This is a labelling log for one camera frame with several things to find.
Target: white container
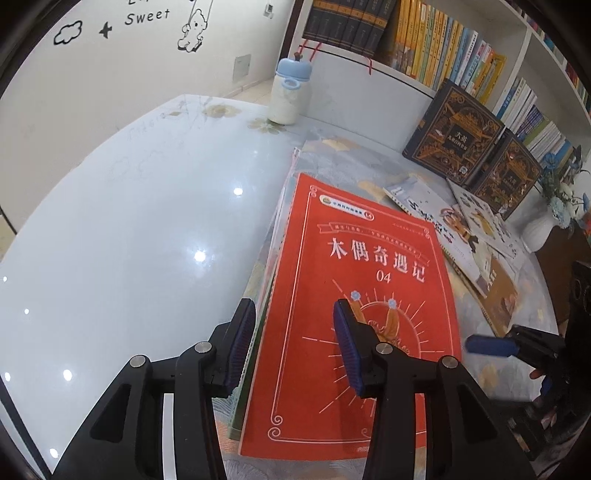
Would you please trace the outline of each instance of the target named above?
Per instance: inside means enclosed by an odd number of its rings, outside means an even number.
[[[310,75],[312,65],[309,61],[300,61],[301,56],[295,55],[295,60],[281,59],[277,66],[271,102],[267,117],[272,122],[281,125],[292,125],[298,116],[304,113],[310,101]]]

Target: metal screw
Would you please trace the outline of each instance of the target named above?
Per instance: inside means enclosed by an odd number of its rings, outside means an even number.
[[[209,342],[199,342],[195,345],[195,351],[197,353],[207,353],[212,349],[212,344]]]
[[[139,368],[141,367],[144,363],[146,363],[146,357],[144,357],[143,355],[136,355],[135,357],[133,357],[130,361],[129,364],[133,367],[133,368]]]
[[[389,343],[382,342],[375,346],[375,351],[381,355],[389,355],[394,351],[394,347]]]
[[[454,356],[444,356],[441,362],[447,368],[456,368],[458,366],[457,359]]]

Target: flower pattern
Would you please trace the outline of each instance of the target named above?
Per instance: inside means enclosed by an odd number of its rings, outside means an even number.
[[[230,118],[237,116],[240,112],[241,110],[232,105],[220,103],[218,105],[209,105],[203,110],[203,115],[209,116],[211,118],[221,118],[223,116]]]
[[[268,118],[259,116],[248,123],[248,128],[258,130],[264,134],[270,133],[273,135],[279,135],[280,132],[285,132],[285,127],[275,122],[271,122]]]

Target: stack of books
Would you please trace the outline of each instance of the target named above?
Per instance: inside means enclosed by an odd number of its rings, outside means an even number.
[[[400,0],[378,47],[377,59],[427,87],[450,79],[482,104],[505,65],[475,30],[419,0]]]
[[[562,55],[562,53],[560,53],[560,50],[556,47],[556,45],[554,45],[554,42],[552,41],[552,39],[546,34],[546,32],[544,30],[542,30],[540,28],[540,26],[535,22],[535,20],[533,18],[531,18],[530,16],[528,16],[523,11],[523,9],[521,9],[521,7],[519,7],[519,5],[517,5],[516,2],[510,1],[509,4],[510,4],[510,6],[513,7],[513,9],[517,13],[520,14],[520,16],[522,16],[525,19],[525,21],[530,25],[530,27],[533,28],[533,30],[536,32],[536,34],[538,34],[538,36],[542,39],[542,41],[546,44],[546,46],[550,49],[550,51],[552,53],[554,53],[556,58],[559,61],[564,61],[564,56]],[[577,93],[579,94],[579,97],[583,101],[583,104],[585,106],[585,109],[587,110],[587,113],[589,113],[591,115],[591,100],[589,99],[589,93],[587,92],[587,90],[583,86],[583,83],[580,81],[579,76],[574,71],[573,66],[570,63],[566,63],[566,67],[565,67],[564,71],[566,72],[567,77],[572,82],[575,90],[577,90]]]
[[[397,0],[314,0],[304,38],[373,58]]]
[[[537,98],[525,79],[517,78],[496,117],[517,136],[538,162],[542,163],[545,155],[552,153],[564,164],[573,147],[554,122],[536,107]]]

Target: book cover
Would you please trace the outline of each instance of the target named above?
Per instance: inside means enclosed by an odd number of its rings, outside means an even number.
[[[402,11],[400,19],[398,19],[398,28],[396,32],[396,70],[402,69],[402,58],[404,56],[404,44],[406,43],[406,35],[408,31],[408,16],[410,15],[411,0],[401,0]]]
[[[538,180],[542,169],[527,148],[506,130],[499,142],[491,166],[470,189],[503,220],[513,213]]]
[[[410,9],[408,10],[408,26],[407,32],[404,37],[404,46],[402,48],[402,63],[400,65],[400,71],[402,73],[406,73],[408,68],[408,60],[410,55],[410,48],[413,43],[413,35],[414,35],[414,18],[417,15],[417,8],[421,8],[420,2],[418,0],[411,0],[410,2]]]
[[[302,34],[303,38],[307,38],[308,40],[316,40],[316,34],[318,33],[318,28],[320,26],[320,19],[324,13],[324,9],[322,7],[325,3],[326,2],[324,2],[324,0],[314,0],[312,3],[312,8],[308,14],[308,21],[306,22],[304,33]]]
[[[388,21],[392,15],[392,10],[394,9],[396,2],[397,0],[383,1],[378,15],[376,16],[374,27],[369,33],[368,41],[365,44],[365,48],[363,49],[363,55],[366,57],[374,57],[375,51],[378,48],[378,44],[382,38],[382,35],[384,34],[384,29],[386,28],[386,25],[388,25]]]
[[[480,58],[482,57],[482,54],[484,53],[486,47],[487,43],[484,40],[480,40],[480,42],[478,43],[478,47],[475,47],[476,53],[472,55],[470,62],[468,62],[466,71],[464,72],[464,76],[462,77],[462,81],[460,82],[460,87],[466,89],[468,83],[470,83],[472,75],[474,75],[474,71],[476,70],[476,67],[478,67],[478,63],[480,62]]]
[[[462,63],[462,58],[464,56],[464,52],[467,48],[467,43],[469,39],[472,38],[472,30],[469,28],[464,27],[462,30],[462,36],[460,37],[460,43],[457,47],[457,52],[453,60],[452,72],[450,73],[449,79],[456,82],[457,72],[460,69],[460,64]]]
[[[423,58],[421,60],[421,73],[419,74],[418,81],[422,84],[425,84],[425,73],[427,71],[427,64],[429,62],[429,52],[431,50],[431,43],[433,42],[433,29],[435,27],[435,15],[437,10],[435,7],[429,8],[429,20],[428,24],[425,28],[427,33],[427,37],[425,39],[424,50],[423,50]]]
[[[494,61],[496,62],[496,64],[494,67],[494,71],[492,73],[492,77],[490,80],[487,81],[486,86],[483,87],[484,92],[482,94],[482,97],[479,98],[480,102],[483,105],[490,98],[491,93],[492,93],[493,89],[495,88],[496,81],[499,79],[499,76],[501,76],[501,72],[503,71],[503,68],[505,67],[506,60],[507,60],[507,57],[505,57],[504,55],[498,55],[498,54],[495,55]]]
[[[474,31],[472,31],[472,34],[468,38],[468,42],[466,43],[466,50],[464,51],[464,53],[462,55],[462,62],[460,63],[460,67],[457,70],[457,75],[454,80],[454,82],[457,85],[459,85],[464,78],[464,73],[465,73],[466,68],[468,66],[468,62],[470,62],[470,59],[473,56],[472,54],[473,54],[474,50],[476,50],[476,48],[477,48],[476,42],[478,40],[478,37],[479,37],[478,32],[474,30]]]
[[[340,41],[343,39],[345,27],[351,16],[354,4],[355,0],[340,0],[339,8],[335,12],[335,20],[329,32],[329,37],[326,40],[328,45],[340,46]]]
[[[443,29],[443,17],[447,16],[441,11],[437,11],[435,14],[435,23],[433,27],[433,39],[431,40],[431,47],[429,48],[429,60],[427,63],[427,70],[425,72],[424,84],[431,88],[433,83],[433,70],[435,68],[435,61],[437,58],[437,52],[439,51],[441,43],[441,31]]]
[[[350,50],[353,40],[355,40],[355,34],[357,33],[357,28],[359,27],[359,22],[361,22],[361,17],[365,12],[367,3],[368,0],[355,0],[345,26],[345,31],[343,32],[343,39],[340,41],[340,48]]]
[[[456,197],[470,231],[507,258],[512,260],[518,258],[522,253],[521,247],[503,226],[502,220],[495,216],[488,203],[452,181],[448,180],[447,182]]]
[[[443,80],[449,78],[449,74],[452,72],[452,55],[454,49],[457,50],[457,45],[459,42],[460,35],[462,32],[460,31],[462,26],[458,23],[457,20],[453,21],[452,24],[452,31],[449,37],[449,42],[447,43],[447,50],[445,54],[445,58],[443,59],[443,67],[441,68],[441,75],[439,76],[439,81],[437,82],[437,90],[443,83]]]
[[[384,1],[387,0],[368,0],[367,6],[365,7],[365,12],[363,12],[361,22],[359,22],[359,27],[357,28],[355,39],[351,45],[351,51],[359,54],[363,53],[363,49],[365,48],[365,45],[369,39],[369,34],[374,27],[377,15],[379,14],[379,10],[382,7],[382,3]]]
[[[502,123],[446,80],[402,154],[464,186],[501,134]]]
[[[521,96],[521,92],[523,91],[523,89],[525,88],[526,85],[527,84],[525,82],[525,79],[519,80],[519,83],[517,84],[517,89],[515,90],[515,94],[513,95],[513,98],[511,99],[511,101],[509,102],[509,105],[507,106],[507,110],[505,110],[505,113],[503,113],[503,116],[501,117],[501,122],[506,123],[511,112],[513,111],[513,108],[515,107],[515,104],[517,103],[517,101],[519,100],[519,97]]]
[[[441,248],[474,288],[486,297],[494,281],[491,277],[491,250],[462,224],[456,210],[429,186],[414,176],[384,188],[402,210],[435,225]]]
[[[408,52],[408,64],[406,68],[406,75],[408,76],[411,76],[413,73],[415,55],[417,54],[418,33],[421,28],[421,13],[424,12],[424,7],[425,5],[422,2],[417,2],[417,8],[414,16],[413,38],[410,44],[410,51]]]
[[[333,23],[337,19],[337,12],[339,10],[340,0],[327,0],[324,2],[324,12],[320,19],[318,32],[316,33],[316,40],[325,42],[328,40]]]
[[[301,174],[256,363],[240,455],[284,460],[367,456],[375,401],[349,386],[332,311],[407,354],[461,357],[443,254],[432,224]],[[417,447],[426,445],[417,397]]]
[[[431,88],[434,90],[439,90],[439,84],[441,83],[441,72],[443,71],[443,66],[445,64],[445,57],[447,56],[447,50],[449,48],[449,40],[452,36],[454,19],[452,17],[447,17],[447,20],[444,23],[444,25],[445,28],[443,30],[443,42],[441,43],[441,48],[439,54],[437,55],[438,58],[435,62],[436,67],[433,69],[434,77]]]

